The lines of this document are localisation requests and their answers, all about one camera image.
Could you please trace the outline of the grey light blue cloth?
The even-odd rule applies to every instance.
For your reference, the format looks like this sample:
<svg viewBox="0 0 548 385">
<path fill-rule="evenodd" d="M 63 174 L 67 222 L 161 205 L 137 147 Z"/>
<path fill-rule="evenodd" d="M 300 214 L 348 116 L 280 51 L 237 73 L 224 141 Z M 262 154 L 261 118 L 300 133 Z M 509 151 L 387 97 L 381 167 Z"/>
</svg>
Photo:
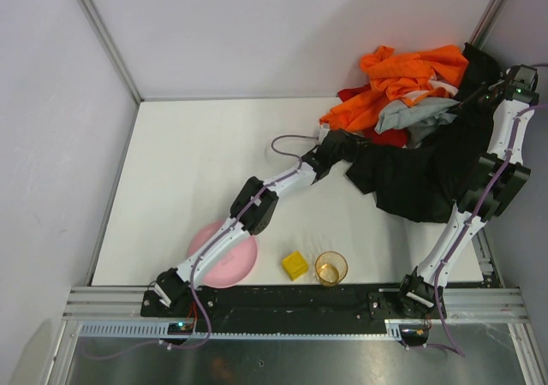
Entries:
<svg viewBox="0 0 548 385">
<path fill-rule="evenodd" d="M 425 98 L 409 107 L 401 100 L 394 100 L 380 111 L 374 130 L 377 134 L 391 129 L 407 130 L 406 147 L 413 149 L 440 127 L 451 124 L 456 115 L 450 109 L 458 104 L 452 98 Z"/>
</svg>

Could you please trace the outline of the black cloth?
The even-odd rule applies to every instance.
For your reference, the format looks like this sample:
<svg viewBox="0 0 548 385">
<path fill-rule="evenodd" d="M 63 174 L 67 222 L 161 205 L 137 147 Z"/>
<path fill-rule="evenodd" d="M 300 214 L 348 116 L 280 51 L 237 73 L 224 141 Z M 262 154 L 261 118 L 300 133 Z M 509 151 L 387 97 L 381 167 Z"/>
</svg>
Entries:
<svg viewBox="0 0 548 385">
<path fill-rule="evenodd" d="M 496 83 L 501 68 L 492 56 L 466 43 L 469 61 L 459 89 L 464 104 L 455 120 L 428 135 L 416 149 L 365 145 L 350 154 L 346 177 L 376 206 L 413 222 L 445 223 L 454 200 L 487 151 L 496 107 L 478 90 Z"/>
</svg>

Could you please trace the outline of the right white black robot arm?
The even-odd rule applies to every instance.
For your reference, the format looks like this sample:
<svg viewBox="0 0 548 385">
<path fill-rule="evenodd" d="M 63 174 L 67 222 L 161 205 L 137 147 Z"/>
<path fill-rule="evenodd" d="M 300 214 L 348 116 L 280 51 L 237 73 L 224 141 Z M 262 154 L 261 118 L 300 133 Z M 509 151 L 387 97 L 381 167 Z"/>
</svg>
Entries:
<svg viewBox="0 0 548 385">
<path fill-rule="evenodd" d="M 407 318 L 442 316 L 443 290 L 463 248 L 494 217 L 500 216 L 529 179 L 522 144 L 527 124 L 539 107 L 536 67 L 515 65 L 483 99 L 493 112 L 486 152 L 460 186 L 450 219 L 436 245 L 397 295 L 398 310 Z"/>
</svg>

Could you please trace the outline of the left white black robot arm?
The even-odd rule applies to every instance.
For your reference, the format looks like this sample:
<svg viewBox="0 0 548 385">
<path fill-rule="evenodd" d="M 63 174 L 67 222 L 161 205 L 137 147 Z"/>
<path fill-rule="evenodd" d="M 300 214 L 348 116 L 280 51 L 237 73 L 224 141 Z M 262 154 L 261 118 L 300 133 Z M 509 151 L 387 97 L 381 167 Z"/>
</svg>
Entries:
<svg viewBox="0 0 548 385">
<path fill-rule="evenodd" d="M 342 129 L 321 129 L 318 137 L 309 137 L 315 145 L 302 155 L 276 148 L 279 140 L 304 138 L 285 134 L 273 139 L 271 149 L 294 158 L 295 165 L 266 180 L 256 176 L 247 179 L 218 231 L 189 258 L 158 275 L 152 284 L 152 295 L 162 308 L 172 312 L 186 310 L 192 300 L 198 300 L 196 288 L 209 271 L 233 248 L 269 226 L 280 199 L 323 180 L 335 164 L 353 162 L 371 144 L 369 139 Z"/>
</svg>

